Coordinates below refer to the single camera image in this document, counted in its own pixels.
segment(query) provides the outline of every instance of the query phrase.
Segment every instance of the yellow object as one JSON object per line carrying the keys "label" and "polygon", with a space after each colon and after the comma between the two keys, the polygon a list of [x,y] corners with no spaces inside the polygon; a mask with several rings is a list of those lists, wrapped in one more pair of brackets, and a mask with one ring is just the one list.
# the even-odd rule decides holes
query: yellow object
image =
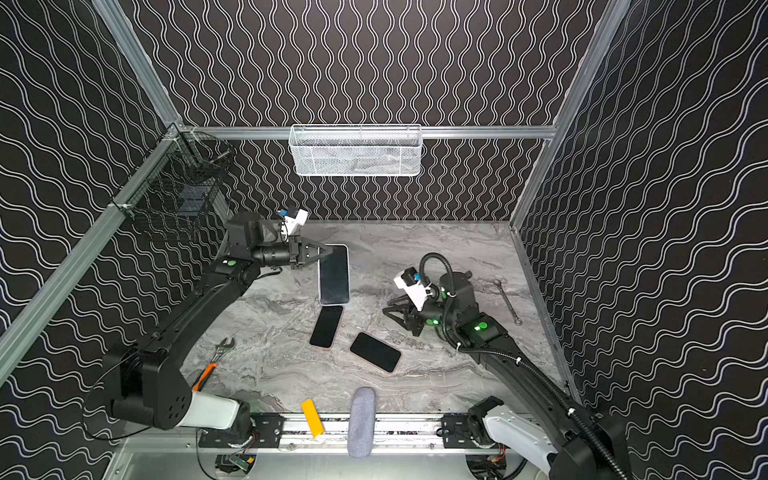
{"label": "yellow object", "polygon": [[307,399],[305,402],[302,402],[301,409],[304,411],[304,416],[306,417],[307,424],[310,426],[310,430],[312,430],[312,437],[317,438],[318,435],[322,435],[326,430],[323,428],[323,424],[320,423],[320,417],[315,409],[315,402],[312,399]]}

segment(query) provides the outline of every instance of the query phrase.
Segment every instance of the wavy patterned wall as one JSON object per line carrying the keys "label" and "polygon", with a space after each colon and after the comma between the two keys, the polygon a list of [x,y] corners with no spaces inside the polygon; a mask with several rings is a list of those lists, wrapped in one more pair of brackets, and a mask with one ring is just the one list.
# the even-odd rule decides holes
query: wavy patterned wall
{"label": "wavy patterned wall", "polygon": [[285,141],[233,142],[223,191],[265,218],[299,204],[322,220],[508,220],[542,140],[425,141],[417,177],[300,177]]}
{"label": "wavy patterned wall", "polygon": [[187,124],[551,124],[606,0],[122,0]]}
{"label": "wavy patterned wall", "polygon": [[[88,0],[0,2],[3,330],[82,238],[164,128]],[[0,478],[100,478],[112,447],[80,408],[112,343],[136,339],[215,255],[121,230],[0,388]],[[89,400],[92,432],[122,430]]]}
{"label": "wavy patterned wall", "polygon": [[768,4],[636,1],[521,235],[636,478],[768,477]]}

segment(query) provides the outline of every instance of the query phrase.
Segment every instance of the orange handle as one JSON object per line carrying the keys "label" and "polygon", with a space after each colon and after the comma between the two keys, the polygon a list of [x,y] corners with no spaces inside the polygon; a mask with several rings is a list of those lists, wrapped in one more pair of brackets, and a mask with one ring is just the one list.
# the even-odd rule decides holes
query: orange handle
{"label": "orange handle", "polygon": [[209,363],[208,366],[205,367],[205,370],[203,371],[203,373],[200,375],[200,379],[197,380],[197,383],[195,384],[195,386],[192,387],[192,390],[194,390],[195,392],[199,392],[200,389],[203,388],[203,385],[205,385],[205,380],[208,378],[210,373],[213,372],[213,370],[218,365],[219,365],[218,363]]}

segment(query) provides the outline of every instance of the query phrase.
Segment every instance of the marble surface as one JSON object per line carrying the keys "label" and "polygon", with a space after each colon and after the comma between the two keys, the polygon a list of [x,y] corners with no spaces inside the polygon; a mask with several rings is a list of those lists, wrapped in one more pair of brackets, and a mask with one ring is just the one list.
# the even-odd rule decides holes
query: marble surface
{"label": "marble surface", "polygon": [[[219,363],[205,390],[251,402],[254,411],[300,412],[311,397],[321,412],[348,412],[352,395],[369,386],[379,412],[465,412],[494,395],[525,409],[494,376],[465,354],[452,351],[432,327],[414,337],[385,317],[387,300],[402,294],[392,278],[418,268],[428,252],[445,255],[454,271],[471,270],[480,310],[495,317],[519,346],[560,383],[541,321],[531,299],[511,235],[501,223],[309,223],[302,235],[349,248],[352,298],[330,350],[309,344],[320,310],[317,267],[284,270],[256,281],[217,318],[182,368],[190,381],[205,367],[216,343],[234,336],[237,345]],[[427,274],[442,274],[439,262]],[[504,285],[522,320],[515,325],[493,281]],[[388,374],[349,351],[359,332],[400,349]]]}

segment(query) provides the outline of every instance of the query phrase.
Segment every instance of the smartphone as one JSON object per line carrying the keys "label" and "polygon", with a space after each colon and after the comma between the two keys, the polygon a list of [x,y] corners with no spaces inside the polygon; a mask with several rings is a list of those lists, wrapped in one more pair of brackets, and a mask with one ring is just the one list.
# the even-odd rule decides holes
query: smartphone
{"label": "smartphone", "polygon": [[321,349],[331,348],[343,310],[343,306],[324,306],[320,309],[315,329],[310,337],[310,345],[318,346]]}
{"label": "smartphone", "polygon": [[367,333],[360,332],[352,342],[349,351],[363,360],[378,366],[387,373],[395,371],[397,362],[400,361],[400,351],[381,340],[375,339]]}
{"label": "smartphone", "polygon": [[346,245],[331,247],[333,252],[318,261],[320,305],[344,305],[349,303],[349,251]]}

